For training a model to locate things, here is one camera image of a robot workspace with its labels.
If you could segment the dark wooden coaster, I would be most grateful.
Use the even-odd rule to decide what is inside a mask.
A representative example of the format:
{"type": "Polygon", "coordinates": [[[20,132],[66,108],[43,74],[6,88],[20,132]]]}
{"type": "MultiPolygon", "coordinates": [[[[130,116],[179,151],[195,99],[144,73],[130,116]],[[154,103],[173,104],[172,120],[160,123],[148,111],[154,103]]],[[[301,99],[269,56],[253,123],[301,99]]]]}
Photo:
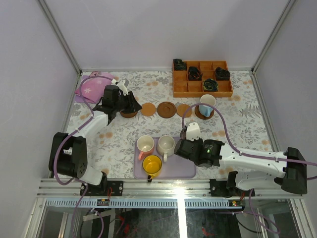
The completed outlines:
{"type": "Polygon", "coordinates": [[[157,113],[162,118],[171,118],[176,113],[176,106],[172,102],[162,102],[157,107],[157,113]]]}
{"type": "Polygon", "coordinates": [[[208,120],[208,119],[211,119],[214,115],[214,110],[211,112],[210,116],[209,117],[206,117],[204,115],[202,115],[199,111],[199,106],[195,106],[195,115],[200,118],[200,119],[203,119],[203,120],[208,120]]]}
{"type": "Polygon", "coordinates": [[[120,112],[121,116],[124,118],[133,118],[138,112],[133,112],[133,113],[124,113],[124,112],[120,112]]]}

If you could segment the light wooden coaster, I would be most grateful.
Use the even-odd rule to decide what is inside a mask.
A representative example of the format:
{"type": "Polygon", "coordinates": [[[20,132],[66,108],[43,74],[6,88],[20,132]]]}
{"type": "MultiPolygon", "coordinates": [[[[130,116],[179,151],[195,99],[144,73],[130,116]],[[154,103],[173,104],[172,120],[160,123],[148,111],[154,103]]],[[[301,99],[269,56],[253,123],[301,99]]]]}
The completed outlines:
{"type": "Polygon", "coordinates": [[[156,107],[154,104],[152,103],[144,103],[142,105],[142,109],[141,109],[141,114],[146,116],[146,117],[150,117],[152,115],[154,115],[156,112],[156,107]]]}
{"type": "Polygon", "coordinates": [[[188,118],[192,115],[192,108],[187,104],[181,104],[177,107],[176,112],[180,117],[188,118]]]}

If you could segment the beige speckled cup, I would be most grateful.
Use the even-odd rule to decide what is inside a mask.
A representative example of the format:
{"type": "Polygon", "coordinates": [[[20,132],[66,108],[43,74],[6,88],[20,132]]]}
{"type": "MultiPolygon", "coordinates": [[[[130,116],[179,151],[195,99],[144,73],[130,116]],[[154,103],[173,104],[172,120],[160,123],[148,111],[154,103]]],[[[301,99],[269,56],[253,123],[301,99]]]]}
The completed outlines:
{"type": "Polygon", "coordinates": [[[163,157],[163,161],[167,162],[167,158],[174,154],[175,140],[173,137],[164,135],[158,139],[157,152],[163,157]]]}

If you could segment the light blue cup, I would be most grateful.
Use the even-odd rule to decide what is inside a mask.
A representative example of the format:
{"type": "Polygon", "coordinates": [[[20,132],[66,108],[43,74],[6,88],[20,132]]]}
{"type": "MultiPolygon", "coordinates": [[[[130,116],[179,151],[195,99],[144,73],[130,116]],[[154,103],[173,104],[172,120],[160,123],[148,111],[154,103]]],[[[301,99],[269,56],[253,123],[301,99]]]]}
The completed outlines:
{"type": "Polygon", "coordinates": [[[200,98],[199,112],[205,116],[209,117],[213,112],[213,108],[211,106],[216,105],[216,99],[212,95],[205,94],[200,98]]]}

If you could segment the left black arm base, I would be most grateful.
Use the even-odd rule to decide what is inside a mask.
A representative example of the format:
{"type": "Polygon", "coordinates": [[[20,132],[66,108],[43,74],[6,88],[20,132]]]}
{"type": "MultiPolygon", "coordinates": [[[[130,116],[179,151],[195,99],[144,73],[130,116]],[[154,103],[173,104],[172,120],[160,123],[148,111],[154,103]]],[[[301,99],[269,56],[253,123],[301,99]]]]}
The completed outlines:
{"type": "Polygon", "coordinates": [[[102,180],[99,185],[88,185],[85,196],[122,196],[123,181],[107,180],[106,173],[102,172],[102,180]]]}

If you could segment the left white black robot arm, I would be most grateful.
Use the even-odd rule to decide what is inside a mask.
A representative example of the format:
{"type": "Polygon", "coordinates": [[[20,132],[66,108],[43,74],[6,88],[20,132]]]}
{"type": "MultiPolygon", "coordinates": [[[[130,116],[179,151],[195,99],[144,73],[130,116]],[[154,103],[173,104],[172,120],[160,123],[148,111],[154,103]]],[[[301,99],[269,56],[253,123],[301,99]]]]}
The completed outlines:
{"type": "Polygon", "coordinates": [[[109,125],[117,113],[130,114],[141,109],[133,92],[125,86],[106,86],[101,104],[91,109],[92,114],[84,124],[70,134],[58,132],[54,135],[49,170],[55,176],[61,174],[90,184],[96,195],[106,194],[108,183],[105,173],[88,164],[87,139],[109,125]]]}

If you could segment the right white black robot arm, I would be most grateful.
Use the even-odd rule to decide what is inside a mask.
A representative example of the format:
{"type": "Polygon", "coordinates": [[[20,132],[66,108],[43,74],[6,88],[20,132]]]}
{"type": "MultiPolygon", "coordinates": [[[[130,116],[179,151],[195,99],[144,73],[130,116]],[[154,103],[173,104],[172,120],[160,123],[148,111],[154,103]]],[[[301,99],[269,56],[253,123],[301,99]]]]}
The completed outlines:
{"type": "Polygon", "coordinates": [[[232,166],[252,170],[250,174],[230,172],[226,191],[230,195],[253,188],[280,186],[293,194],[307,194],[307,166],[296,148],[285,152],[261,152],[242,149],[235,151],[229,144],[217,140],[180,139],[174,153],[192,161],[198,167],[232,166]]]}

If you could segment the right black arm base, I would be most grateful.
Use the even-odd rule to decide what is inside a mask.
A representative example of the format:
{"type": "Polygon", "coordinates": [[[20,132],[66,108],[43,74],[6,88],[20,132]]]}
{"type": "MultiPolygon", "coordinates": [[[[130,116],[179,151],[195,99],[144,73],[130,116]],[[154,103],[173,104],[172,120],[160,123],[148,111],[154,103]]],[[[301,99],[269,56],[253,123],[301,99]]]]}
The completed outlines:
{"type": "Polygon", "coordinates": [[[237,178],[237,171],[230,172],[227,180],[210,179],[210,194],[215,197],[231,198],[232,196],[245,195],[246,197],[251,194],[255,196],[255,192],[250,190],[241,190],[236,185],[235,179],[237,178]]]}

